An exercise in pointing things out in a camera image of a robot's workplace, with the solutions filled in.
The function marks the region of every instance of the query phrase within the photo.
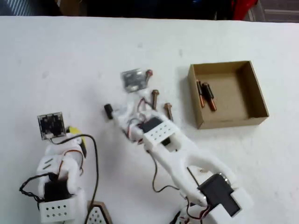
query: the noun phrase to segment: yellow component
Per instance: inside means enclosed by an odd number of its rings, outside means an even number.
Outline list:
[[[72,133],[72,134],[81,134],[80,130],[77,129],[76,127],[69,126],[69,130],[70,130],[70,133]],[[81,138],[84,142],[84,145],[86,145],[85,138],[84,137],[81,137]]]

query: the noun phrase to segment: orange wire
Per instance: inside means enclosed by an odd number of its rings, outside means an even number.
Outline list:
[[[81,165],[80,165],[80,170],[82,170],[82,172],[81,172],[81,174],[80,174],[80,176],[83,174],[83,168],[82,168],[82,166],[83,166],[83,154],[82,154],[82,152],[80,152],[79,150],[76,150],[76,149],[71,149],[71,150],[68,150],[68,151],[66,151],[65,153],[64,153],[64,156],[67,154],[67,153],[70,153],[70,152],[77,152],[77,153],[80,153],[81,154],[81,156],[82,156],[82,160],[81,160]],[[59,175],[60,175],[60,170],[61,170],[61,166],[62,166],[62,164],[63,164],[63,160],[61,160],[61,163],[60,163],[60,165],[59,165],[59,169],[58,169],[58,177],[59,177]]]

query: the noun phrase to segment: bolt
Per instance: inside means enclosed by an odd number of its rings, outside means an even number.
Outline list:
[[[153,76],[153,70],[148,69],[148,70],[145,72],[145,83],[146,83],[146,85],[148,84],[149,79],[150,79],[150,77],[152,77],[152,76]]]
[[[159,95],[159,91],[158,90],[153,90],[151,92],[151,95],[152,95],[152,99],[153,99],[151,108],[153,110],[156,110],[156,107],[157,107],[157,96]]]
[[[172,107],[172,105],[170,103],[164,104],[164,109],[166,110],[168,119],[173,122],[173,117],[172,117],[172,113],[171,113],[171,107]]]

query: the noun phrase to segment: copper bolt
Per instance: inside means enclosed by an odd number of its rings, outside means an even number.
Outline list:
[[[159,91],[158,90],[153,90],[151,92],[151,95],[152,95],[152,109],[155,110],[156,107],[157,107],[157,96],[159,95]]]
[[[196,80],[196,85],[197,85],[197,89],[198,89],[199,101],[200,101],[201,108],[204,108],[205,103],[204,103],[204,99],[202,97],[202,89],[201,89],[201,84],[200,84],[199,80]]]
[[[145,83],[146,83],[146,85],[148,84],[149,79],[150,79],[150,77],[152,77],[152,76],[153,76],[153,70],[148,69],[148,70],[145,72]]]
[[[217,108],[216,108],[216,105],[215,105],[215,102],[214,102],[214,95],[212,93],[212,90],[210,88],[210,85],[208,83],[203,83],[202,84],[202,90],[205,94],[205,98],[207,100],[207,102],[209,103],[210,105],[210,108],[212,111],[216,111]]]
[[[168,117],[169,120],[171,120],[173,122],[171,108],[172,108],[172,105],[170,103],[164,104],[164,109],[166,110],[167,117]]]

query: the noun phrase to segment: metal plate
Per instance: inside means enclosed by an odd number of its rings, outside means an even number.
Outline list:
[[[135,92],[147,87],[145,74],[140,69],[124,71],[121,73],[124,88],[127,92]]]

